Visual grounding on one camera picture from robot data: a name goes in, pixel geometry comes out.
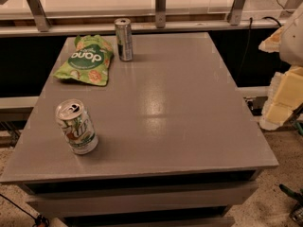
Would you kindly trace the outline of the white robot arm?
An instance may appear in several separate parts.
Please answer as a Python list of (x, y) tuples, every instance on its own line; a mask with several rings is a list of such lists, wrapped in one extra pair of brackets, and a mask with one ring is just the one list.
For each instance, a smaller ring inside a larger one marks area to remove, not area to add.
[(283, 27), (279, 56), (291, 65), (303, 66), (303, 3)]

